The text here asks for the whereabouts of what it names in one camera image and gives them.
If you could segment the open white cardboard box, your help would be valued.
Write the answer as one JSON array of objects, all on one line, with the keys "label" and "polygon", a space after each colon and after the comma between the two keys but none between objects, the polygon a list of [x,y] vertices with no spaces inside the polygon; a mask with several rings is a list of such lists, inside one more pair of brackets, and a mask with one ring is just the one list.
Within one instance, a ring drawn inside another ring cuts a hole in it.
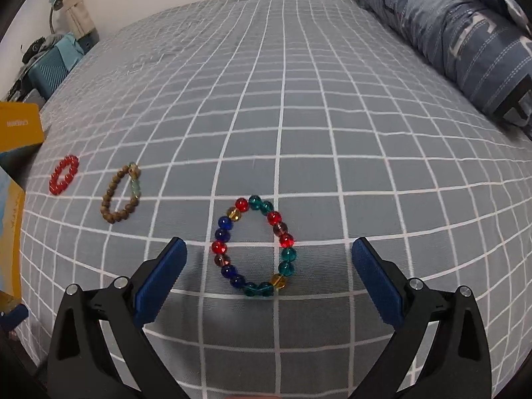
[{"label": "open white cardboard box", "polygon": [[22,298],[20,238],[25,193],[14,174],[45,139],[37,104],[1,103],[1,291]]}]

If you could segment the teal suitcase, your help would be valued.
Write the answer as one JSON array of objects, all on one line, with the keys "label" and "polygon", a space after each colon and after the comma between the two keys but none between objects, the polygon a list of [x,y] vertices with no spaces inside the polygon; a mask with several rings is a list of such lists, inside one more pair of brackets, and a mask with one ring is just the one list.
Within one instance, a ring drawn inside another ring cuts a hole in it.
[{"label": "teal suitcase", "polygon": [[48,100],[84,56],[85,52],[74,35],[67,33],[30,65],[28,79]]}]

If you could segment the clutter on suitcases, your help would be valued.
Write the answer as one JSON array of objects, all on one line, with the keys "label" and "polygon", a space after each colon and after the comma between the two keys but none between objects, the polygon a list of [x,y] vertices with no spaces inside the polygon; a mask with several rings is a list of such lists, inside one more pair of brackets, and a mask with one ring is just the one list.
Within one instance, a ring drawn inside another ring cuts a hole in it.
[{"label": "clutter on suitcases", "polygon": [[12,87],[3,98],[4,102],[21,102],[24,100],[29,92],[33,90],[33,84],[28,75],[30,68],[62,38],[62,33],[55,33],[47,37],[41,37],[30,45],[22,58],[23,67],[19,70]]}]

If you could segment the beige curtain left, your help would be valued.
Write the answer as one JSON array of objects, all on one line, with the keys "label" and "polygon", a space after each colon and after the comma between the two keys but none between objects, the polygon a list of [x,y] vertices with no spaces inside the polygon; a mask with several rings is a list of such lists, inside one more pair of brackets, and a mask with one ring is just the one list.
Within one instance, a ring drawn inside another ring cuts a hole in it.
[{"label": "beige curtain left", "polygon": [[86,9],[84,0],[62,1],[62,11],[67,21],[67,26],[76,39],[81,39],[95,30],[95,24]]}]

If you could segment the grey checked bed sheet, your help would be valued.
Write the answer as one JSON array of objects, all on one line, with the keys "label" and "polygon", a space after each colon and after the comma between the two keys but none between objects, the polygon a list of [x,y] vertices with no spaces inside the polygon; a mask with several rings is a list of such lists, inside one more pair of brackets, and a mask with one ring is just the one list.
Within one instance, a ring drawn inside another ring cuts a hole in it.
[{"label": "grey checked bed sheet", "polygon": [[48,353],[64,289],[173,237],[188,262],[146,336],[193,398],[343,398],[392,333],[366,237],[471,287],[499,390],[531,349],[531,143],[478,113],[351,0],[210,0],[99,42],[41,113],[18,329]]}]

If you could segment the blue desk lamp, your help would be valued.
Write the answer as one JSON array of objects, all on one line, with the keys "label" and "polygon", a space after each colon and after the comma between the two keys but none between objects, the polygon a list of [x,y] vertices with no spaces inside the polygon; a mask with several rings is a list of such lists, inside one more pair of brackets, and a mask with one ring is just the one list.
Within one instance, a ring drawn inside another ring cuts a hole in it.
[{"label": "blue desk lamp", "polygon": [[55,12],[61,11],[63,7],[63,0],[49,0],[51,9],[49,14],[49,27],[51,34],[55,33],[55,28],[53,24],[53,15]]}]

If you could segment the folded blue grey duvet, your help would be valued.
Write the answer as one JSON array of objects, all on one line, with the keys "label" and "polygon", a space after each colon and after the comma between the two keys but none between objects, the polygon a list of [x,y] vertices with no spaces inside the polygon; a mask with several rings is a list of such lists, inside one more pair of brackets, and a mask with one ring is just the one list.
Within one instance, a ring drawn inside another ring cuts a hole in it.
[{"label": "folded blue grey duvet", "polygon": [[479,0],[355,0],[390,26],[481,113],[531,127],[531,37]]}]

